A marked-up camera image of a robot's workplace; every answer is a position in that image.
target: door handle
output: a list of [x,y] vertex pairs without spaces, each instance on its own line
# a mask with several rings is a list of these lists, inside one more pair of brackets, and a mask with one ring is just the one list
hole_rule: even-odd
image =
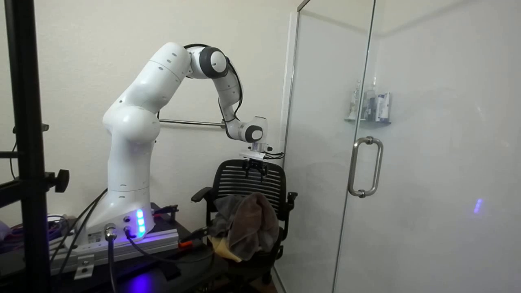
[[[357,162],[358,162],[358,149],[362,144],[376,144],[376,162],[375,162],[375,172],[373,172],[373,185],[371,188],[365,190],[365,188],[355,188],[355,177],[357,177]],[[378,182],[380,182],[380,170],[381,170],[381,160],[384,156],[384,144],[376,139],[375,136],[360,136],[355,142],[353,142],[353,152],[352,152],[352,164],[349,167],[349,183],[347,183],[347,190],[352,195],[357,195],[360,198],[373,195],[378,190]]]

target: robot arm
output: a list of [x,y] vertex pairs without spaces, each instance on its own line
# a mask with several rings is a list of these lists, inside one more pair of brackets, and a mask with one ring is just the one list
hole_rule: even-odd
[[241,103],[243,89],[225,53],[207,45],[163,45],[103,116],[111,133],[108,193],[98,203],[103,208],[96,208],[86,224],[85,242],[100,242],[106,224],[114,224],[121,239],[126,232],[143,237],[153,227],[150,157],[160,133],[156,113],[170,102],[184,76],[212,77],[228,136],[253,142],[251,152],[266,151],[266,120],[257,116],[241,121],[236,116],[238,107],[233,105]]
[[254,142],[257,147],[264,147],[267,134],[266,118],[254,116],[243,121],[236,115],[243,102],[243,86],[230,58],[222,50],[204,43],[191,43],[186,45],[186,48],[191,53],[191,69],[187,71],[187,77],[213,79],[227,134],[231,139],[241,139]]

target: mesh chair back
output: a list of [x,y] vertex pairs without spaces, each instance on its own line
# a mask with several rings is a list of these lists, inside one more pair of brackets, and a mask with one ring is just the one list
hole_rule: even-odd
[[215,198],[227,195],[249,195],[253,191],[267,196],[277,217],[285,219],[287,175],[272,162],[228,159],[220,164],[213,180]]

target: shower glass panel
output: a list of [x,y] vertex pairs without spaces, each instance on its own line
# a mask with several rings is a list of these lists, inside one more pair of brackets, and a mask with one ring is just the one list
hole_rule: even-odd
[[[520,11],[378,0],[365,97],[391,95],[391,110],[357,138],[386,149],[378,191],[349,195],[336,291],[521,291]],[[357,186],[373,177],[363,149]]]
[[371,1],[311,1],[298,16],[285,169],[298,190],[283,258],[287,291],[331,291],[337,263]]

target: purple light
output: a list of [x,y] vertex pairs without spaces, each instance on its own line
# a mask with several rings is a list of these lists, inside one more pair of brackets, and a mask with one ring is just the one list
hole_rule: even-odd
[[143,217],[143,209],[135,211],[137,216],[137,237],[143,237],[147,230],[145,217]]
[[484,198],[477,198],[474,203],[474,212],[480,212],[482,211],[482,204],[484,204]]
[[129,291],[153,291],[155,289],[155,278],[152,273],[142,273],[137,274],[135,278],[129,278]]

